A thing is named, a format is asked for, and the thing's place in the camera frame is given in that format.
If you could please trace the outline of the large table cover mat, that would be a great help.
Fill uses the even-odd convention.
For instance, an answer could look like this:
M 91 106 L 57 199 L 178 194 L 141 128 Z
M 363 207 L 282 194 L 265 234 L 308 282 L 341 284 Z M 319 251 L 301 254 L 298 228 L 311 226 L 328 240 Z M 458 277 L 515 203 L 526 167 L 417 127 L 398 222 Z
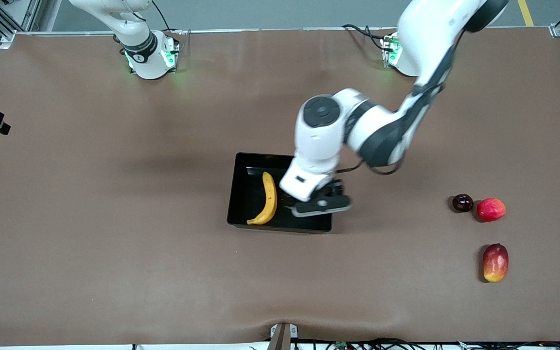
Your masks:
M 305 100 L 351 87 L 398 108 L 413 82 L 379 57 L 343 30 L 199 33 L 146 81 L 111 37 L 17 37 L 0 51 L 0 346 L 246 343 L 283 321 L 329 340 L 560 341 L 547 29 L 464 34 L 403 166 L 344 175 L 353 206 L 330 233 L 227 223 L 236 153 L 293 153 Z M 491 197 L 507 213 L 482 222 Z

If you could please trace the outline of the plain red round fruit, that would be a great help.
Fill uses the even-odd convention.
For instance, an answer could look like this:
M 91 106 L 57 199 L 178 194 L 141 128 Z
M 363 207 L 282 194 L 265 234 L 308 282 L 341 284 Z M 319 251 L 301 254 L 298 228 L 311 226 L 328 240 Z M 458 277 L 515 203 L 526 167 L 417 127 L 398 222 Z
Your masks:
M 482 222 L 493 222 L 502 219 L 507 213 L 504 202 L 498 198 L 486 198 L 476 206 L 476 216 Z

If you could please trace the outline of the yellow banana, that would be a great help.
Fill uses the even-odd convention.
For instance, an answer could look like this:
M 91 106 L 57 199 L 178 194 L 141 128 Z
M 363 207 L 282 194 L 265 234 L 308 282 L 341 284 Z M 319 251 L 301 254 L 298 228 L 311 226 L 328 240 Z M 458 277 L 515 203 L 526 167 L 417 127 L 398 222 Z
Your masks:
M 262 184 L 265 192 L 265 204 L 263 209 L 253 219 L 247 220 L 250 226 L 265 225 L 270 222 L 277 210 L 278 195 L 273 177 L 269 172 L 262 174 Z

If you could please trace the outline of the red yellow mango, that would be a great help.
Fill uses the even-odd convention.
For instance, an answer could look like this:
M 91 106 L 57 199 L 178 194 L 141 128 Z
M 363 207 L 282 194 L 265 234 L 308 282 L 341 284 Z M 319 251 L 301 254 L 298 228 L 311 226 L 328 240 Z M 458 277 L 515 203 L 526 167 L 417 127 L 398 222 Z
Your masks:
M 491 244 L 483 254 L 483 277 L 488 283 L 502 281 L 508 272 L 508 251 L 502 244 Z

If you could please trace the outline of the black plastic box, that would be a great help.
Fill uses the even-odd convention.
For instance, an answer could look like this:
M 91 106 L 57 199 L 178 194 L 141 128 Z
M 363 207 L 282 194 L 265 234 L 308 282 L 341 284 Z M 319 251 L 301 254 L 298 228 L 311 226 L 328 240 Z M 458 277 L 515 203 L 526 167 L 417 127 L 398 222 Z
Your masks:
M 236 228 L 271 230 L 291 233 L 327 233 L 333 228 L 333 215 L 297 218 L 289 208 L 291 197 L 285 195 L 279 183 L 293 157 L 258 153 L 236 153 L 231 184 L 227 223 Z M 270 173 L 277 189 L 278 206 L 271 221 L 264 225 L 248 225 L 266 203 L 262 175 Z

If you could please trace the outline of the dark purple plum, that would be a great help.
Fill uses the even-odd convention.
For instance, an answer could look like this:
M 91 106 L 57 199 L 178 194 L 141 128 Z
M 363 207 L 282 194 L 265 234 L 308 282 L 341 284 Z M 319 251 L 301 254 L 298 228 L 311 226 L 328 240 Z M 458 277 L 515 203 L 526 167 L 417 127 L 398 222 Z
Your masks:
M 471 212 L 474 206 L 473 198 L 466 193 L 460 193 L 451 199 L 451 208 L 456 212 Z

